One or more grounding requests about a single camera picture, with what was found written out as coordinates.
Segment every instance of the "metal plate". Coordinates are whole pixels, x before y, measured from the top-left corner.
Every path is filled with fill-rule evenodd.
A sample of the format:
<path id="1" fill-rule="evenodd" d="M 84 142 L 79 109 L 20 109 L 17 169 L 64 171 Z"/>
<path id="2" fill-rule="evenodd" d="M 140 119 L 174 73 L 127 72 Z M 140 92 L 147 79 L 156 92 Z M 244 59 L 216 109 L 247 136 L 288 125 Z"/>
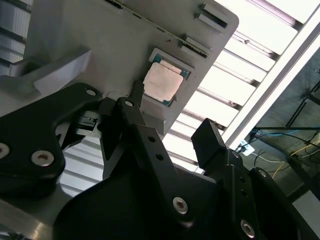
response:
<path id="1" fill-rule="evenodd" d="M 200 6 L 208 2 L 229 20 L 226 33 L 195 19 Z M 180 49 L 181 41 L 132 13 L 117 9 L 104 0 L 42 0 L 34 3 L 25 57 L 38 56 L 55 60 L 80 45 L 92 49 L 87 71 L 78 81 L 97 88 L 104 95 L 126 95 L 134 80 L 143 80 L 154 48 L 172 55 L 193 67 L 183 81 L 177 101 L 167 107 L 145 97 L 141 110 L 165 121 L 164 134 L 173 124 L 187 101 L 218 57 L 238 25 L 238 18 L 213 1 L 200 0 L 128 0 L 126 6 L 148 18 L 177 38 L 188 35 L 205 48 L 209 56 L 195 58 Z"/>

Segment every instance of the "black mechanical part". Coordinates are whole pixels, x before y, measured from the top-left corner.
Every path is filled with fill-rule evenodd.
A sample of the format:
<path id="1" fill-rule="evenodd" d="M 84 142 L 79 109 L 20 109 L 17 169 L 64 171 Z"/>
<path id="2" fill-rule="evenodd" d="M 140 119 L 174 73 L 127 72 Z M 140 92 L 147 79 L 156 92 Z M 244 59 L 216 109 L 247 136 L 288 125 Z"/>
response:
<path id="1" fill-rule="evenodd" d="M 205 239 L 212 239 L 211 214 L 222 188 L 209 178 L 175 168 L 157 131 L 145 125 L 133 100 L 119 98 L 112 113 L 122 151 L 117 144 L 117 158 L 113 161 L 112 154 L 108 160 L 108 178 L 64 207 L 55 223 L 55 238 L 195 239 L 206 230 Z M 106 143 L 104 137 L 102 131 L 101 141 Z M 202 224 L 195 224 L 196 217 Z"/>
<path id="2" fill-rule="evenodd" d="M 35 197 L 50 193 L 65 168 L 56 127 L 77 112 L 92 109 L 101 99 L 97 90 L 79 83 L 1 117 L 0 143 L 8 146 L 9 153 L 0 161 L 0 194 Z M 46 152 L 33 155 L 37 151 Z M 49 153 L 54 157 L 52 164 L 34 164 L 38 159 L 50 161 Z"/>
<path id="3" fill-rule="evenodd" d="M 206 118 L 191 137 L 200 168 L 224 189 L 219 199 L 216 225 L 231 226 L 218 234 L 227 239 L 260 239 L 251 180 L 244 171 L 241 156 L 226 149 L 215 123 Z"/>
<path id="4" fill-rule="evenodd" d="M 319 239 L 267 172 L 254 167 L 249 176 L 260 231 L 266 239 Z"/>
<path id="5" fill-rule="evenodd" d="M 8 188 L 0 184 L 0 190 L 7 196 L 19 196 L 20 204 L 14 204 L 16 212 L 29 208 L 26 212 L 35 213 L 36 220 L 45 225 L 54 222 L 54 240 L 318 239 L 267 173 L 258 168 L 249 172 L 243 167 L 241 156 L 226 148 L 210 119 L 192 136 L 205 175 L 174 166 L 157 131 L 146 126 L 139 99 L 100 101 L 95 89 L 76 84 L 1 117 L 0 132 L 5 134 L 0 142 L 3 150 L 9 149 L 2 151 L 1 160 L 10 157 L 17 170 L 0 161 L 6 163 L 0 173 L 8 184 Z M 22 116 L 29 128 L 13 131 L 15 127 L 26 128 L 18 124 Z M 54 186 L 65 164 L 62 149 L 83 136 L 100 137 L 104 180 L 64 206 L 50 206 L 55 201 L 46 199 L 53 193 L 38 198 L 44 200 L 42 206 L 35 204 L 37 201 L 30 204 L 25 197 L 35 196 L 32 189 L 42 194 L 57 189 Z M 32 163 L 30 156 L 36 151 L 51 153 L 52 164 Z M 35 162 L 45 165 L 49 159 L 42 156 L 42 160 Z M 54 210 L 43 218 L 45 207 Z M 276 218 L 278 226 L 274 228 L 270 222 Z M 282 221 L 285 227 L 277 234 Z"/>

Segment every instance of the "fluorescent light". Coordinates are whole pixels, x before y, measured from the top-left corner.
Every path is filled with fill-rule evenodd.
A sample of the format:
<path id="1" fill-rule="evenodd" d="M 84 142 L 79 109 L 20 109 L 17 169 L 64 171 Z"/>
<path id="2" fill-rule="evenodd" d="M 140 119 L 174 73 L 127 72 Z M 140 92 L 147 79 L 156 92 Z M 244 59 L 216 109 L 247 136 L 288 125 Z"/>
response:
<path id="1" fill-rule="evenodd" d="M 199 121 L 193 117 L 190 117 L 188 115 L 185 115 L 183 113 L 181 113 L 176 120 L 194 128 L 194 129 L 197 129 L 202 123 L 201 121 Z"/>
<path id="2" fill-rule="evenodd" d="M 320 8 L 318 7 L 230 126 L 225 130 L 222 138 L 231 149 L 237 148 L 239 143 L 258 123 L 310 57 L 318 50 L 320 47 L 320 36 L 317 36 L 320 32 L 319 22 Z"/>
<path id="3" fill-rule="evenodd" d="M 233 37 L 230 38 L 224 48 L 262 68 L 265 71 L 269 71 L 275 64 L 275 61 L 268 56 L 261 54 L 260 52 L 254 50 L 252 47 L 247 46 L 245 43 L 240 42 Z"/>
<path id="4" fill-rule="evenodd" d="M 181 133 L 183 135 L 186 135 L 188 137 L 191 138 L 191 136 L 195 133 L 196 129 L 191 127 L 191 126 L 187 126 L 185 124 L 182 124 L 182 123 L 179 123 L 177 121 L 175 121 L 172 126 L 171 126 L 171 129 L 178 132 L 178 133 Z"/>
<path id="5" fill-rule="evenodd" d="M 210 68 L 200 87 L 241 106 L 246 103 L 256 89 L 215 66 Z"/>
<path id="6" fill-rule="evenodd" d="M 320 0 L 292 1 L 292 0 L 267 0 L 273 6 L 284 11 L 301 23 L 305 23 L 313 11 L 320 4 Z"/>
<path id="7" fill-rule="evenodd" d="M 175 158 L 173 156 L 170 156 L 170 158 L 171 158 L 171 161 L 174 164 L 177 164 L 177 165 L 179 165 L 179 166 L 181 166 L 181 167 L 183 167 L 183 168 L 185 168 L 185 169 L 187 169 L 187 170 L 189 170 L 191 172 L 194 172 L 198 168 L 198 166 L 196 166 L 196 165 L 193 165 L 193 164 L 191 164 L 189 162 L 180 160 L 180 159 Z"/>
<path id="8" fill-rule="evenodd" d="M 238 110 L 198 91 L 193 94 L 184 109 L 202 118 L 209 118 L 216 121 L 225 127 L 229 126 L 238 113 Z"/>
<path id="9" fill-rule="evenodd" d="M 197 162 L 196 152 L 191 141 L 167 133 L 162 140 L 165 149 L 187 159 Z"/>
<path id="10" fill-rule="evenodd" d="M 264 70 L 243 61 L 225 50 L 220 53 L 216 62 L 248 79 L 256 80 L 258 82 L 261 82 L 267 74 Z"/>
<path id="11" fill-rule="evenodd" d="M 282 54 L 297 31 L 245 0 L 215 0 L 239 18 L 237 31 L 266 48 Z"/>

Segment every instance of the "ceiling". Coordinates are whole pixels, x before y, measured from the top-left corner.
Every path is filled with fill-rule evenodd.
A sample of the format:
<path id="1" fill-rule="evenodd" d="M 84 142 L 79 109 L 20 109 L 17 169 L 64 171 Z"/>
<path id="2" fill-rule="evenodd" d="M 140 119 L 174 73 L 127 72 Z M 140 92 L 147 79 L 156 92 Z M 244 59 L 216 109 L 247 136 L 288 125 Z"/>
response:
<path id="1" fill-rule="evenodd" d="M 315 28 L 316 25 L 311 26 L 315 21 L 312 17 L 320 0 L 217 2 L 238 16 L 239 26 L 163 139 L 175 164 L 198 173 L 202 170 L 198 167 L 190 140 L 196 128 L 204 118 L 211 118 L 218 123 L 222 138 L 228 145 L 239 144 L 239 140 L 233 137 L 234 132 Z M 32 6 L 32 0 L 0 0 L 0 75 L 8 74 L 10 63 L 23 59 Z M 317 59 L 318 52 L 271 106 L 259 126 L 282 126 L 286 123 L 300 103 L 302 94 L 319 79 Z M 304 110 L 306 112 L 297 119 L 297 126 L 317 125 L 318 106 L 309 104 Z M 308 134 L 310 132 L 299 132 L 297 136 L 306 138 Z M 300 144 L 285 136 L 266 136 L 264 140 L 288 153 Z M 272 159 L 268 153 L 263 157 Z M 65 158 L 66 169 L 61 183 L 72 196 L 102 180 L 103 161 L 97 139 L 87 137 L 68 149 Z M 253 161 L 253 155 L 244 158 L 247 168 L 253 166 Z M 278 164 L 260 160 L 257 166 L 273 171 Z M 286 194 L 300 184 L 290 168 L 279 172 L 275 180 Z"/>
<path id="2" fill-rule="evenodd" d="M 284 92 L 279 96 L 279 98 L 274 102 L 266 114 L 260 119 L 257 127 L 284 127 L 291 116 L 294 114 L 303 98 L 307 93 L 320 81 L 320 50 L 317 50 L 315 54 L 310 58 L 306 65 L 301 69 L 301 71 L 296 75 L 293 81 L 289 86 L 284 90 Z M 316 98 L 320 97 L 320 92 L 314 94 Z M 320 106 L 315 104 L 312 101 L 309 101 L 305 108 L 301 111 L 299 116 L 296 118 L 295 122 L 292 124 L 292 127 L 316 127 L 319 126 L 320 119 Z M 264 130 L 265 133 L 287 133 L 290 131 L 276 131 L 276 130 Z M 316 130 L 307 130 L 307 131 L 297 131 L 292 133 L 292 135 L 302 138 L 304 140 L 309 140 L 311 142 L 317 141 L 320 136 Z M 296 150 L 299 150 L 302 147 L 305 147 L 308 144 L 305 144 L 303 141 L 286 136 L 286 135 L 266 135 L 261 138 L 265 143 L 285 152 L 290 155 Z M 251 144 L 255 148 L 255 153 L 257 154 L 260 149 L 256 147 L 256 143 Z M 308 147 L 307 152 L 300 151 L 297 153 L 299 156 L 307 156 L 308 153 L 315 152 L 316 147 Z M 262 157 L 268 160 L 281 161 L 283 159 L 276 158 L 272 152 L 266 152 Z M 314 175 L 317 172 L 316 165 L 309 160 L 309 157 L 302 158 L 303 161 L 309 166 L 304 166 L 305 170 L 310 174 Z M 312 159 L 320 159 L 320 152 L 313 155 Z M 252 168 L 254 164 L 255 156 L 250 155 L 244 157 L 244 163 L 247 168 Z M 259 158 L 257 160 L 258 167 L 264 168 L 267 171 L 276 170 L 280 163 L 272 163 Z M 278 172 L 275 177 L 276 182 L 283 189 L 286 194 L 292 193 L 296 190 L 301 184 L 301 179 L 295 174 L 291 167 Z"/>

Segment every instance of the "cable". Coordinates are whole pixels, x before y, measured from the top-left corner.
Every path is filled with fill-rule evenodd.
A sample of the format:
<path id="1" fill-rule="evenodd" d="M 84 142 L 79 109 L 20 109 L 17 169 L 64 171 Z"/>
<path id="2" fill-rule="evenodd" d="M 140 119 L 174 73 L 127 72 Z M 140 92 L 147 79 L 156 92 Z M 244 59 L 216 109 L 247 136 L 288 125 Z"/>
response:
<path id="1" fill-rule="evenodd" d="M 313 154 L 316 154 L 316 153 L 318 153 L 318 152 L 320 152 L 320 149 L 318 149 L 318 150 L 316 150 L 316 151 L 314 151 L 314 152 L 311 152 L 311 153 L 308 153 L 308 152 L 307 152 L 308 154 L 302 156 L 301 158 L 302 158 L 302 159 L 307 158 L 307 157 L 312 156 Z"/>
<path id="2" fill-rule="evenodd" d="M 261 154 L 258 156 L 258 154 L 256 154 L 256 153 L 251 153 L 252 155 L 255 155 L 255 156 L 257 156 L 258 158 L 261 158 L 261 159 L 263 159 L 263 160 L 265 160 L 265 161 L 267 161 L 267 162 L 269 162 L 269 163 L 282 163 L 282 161 L 275 161 L 275 160 L 269 160 L 269 159 L 266 159 L 266 158 L 264 158 L 263 156 L 261 156 Z"/>
<path id="3" fill-rule="evenodd" d="M 272 179 L 274 179 L 274 178 L 275 178 L 275 176 L 276 176 L 277 172 L 280 170 L 280 168 L 281 168 L 284 164 L 285 164 L 285 161 L 283 161 L 283 162 L 280 164 L 280 166 L 278 167 L 278 169 L 277 169 L 277 170 L 275 170 L 275 172 L 274 172 L 274 174 L 273 174 L 273 176 L 272 176 Z"/>
<path id="4" fill-rule="evenodd" d="M 254 139 L 254 140 L 252 140 L 252 141 L 250 141 L 250 142 L 248 142 L 248 143 L 246 143 L 246 144 L 244 144 L 244 145 L 239 145 L 238 148 L 242 148 L 242 147 L 245 147 L 245 146 L 247 146 L 247 145 L 249 145 L 249 144 L 252 144 L 253 142 L 259 140 L 260 138 L 262 138 L 262 137 L 264 137 L 264 136 L 265 136 L 265 135 L 258 136 L 256 139 Z"/>
<path id="5" fill-rule="evenodd" d="M 306 149 L 306 148 L 308 148 L 308 147 L 310 147 L 310 146 L 316 146 L 317 148 L 320 149 L 319 146 L 315 145 L 315 144 L 317 144 L 317 143 L 320 143 L 320 139 L 317 140 L 317 141 L 315 141 L 315 142 L 313 142 L 313 143 L 311 143 L 311 142 L 309 142 L 309 141 L 305 141 L 305 143 L 308 143 L 309 145 L 300 148 L 299 150 L 297 150 L 297 151 L 295 151 L 294 153 L 292 153 L 290 156 L 293 156 L 293 155 L 299 153 L 300 151 L 302 151 L 302 150 L 304 150 L 304 149 Z"/>
<path id="6" fill-rule="evenodd" d="M 252 132 L 259 133 L 259 134 L 265 134 L 265 135 L 269 135 L 269 136 L 282 136 L 283 134 L 293 134 L 293 133 L 299 132 L 299 130 L 293 130 L 293 131 L 281 133 L 281 132 L 263 132 L 263 131 L 253 129 Z"/>
<path id="7" fill-rule="evenodd" d="M 281 172 L 281 171 L 284 171 L 284 170 L 286 170 L 286 169 L 288 169 L 290 167 L 290 165 L 288 165 L 288 166 L 286 166 L 285 168 L 283 168 L 283 169 L 280 169 L 278 172 Z"/>
<path id="8" fill-rule="evenodd" d="M 256 157 L 254 158 L 254 161 L 253 161 L 253 166 L 254 166 L 254 167 L 256 166 L 256 162 L 257 162 L 258 157 L 260 157 L 260 155 L 266 153 L 265 151 L 262 152 L 262 153 L 260 153 L 261 151 L 262 151 L 262 150 L 260 150 L 260 151 L 258 152 L 258 154 L 256 154 Z"/>

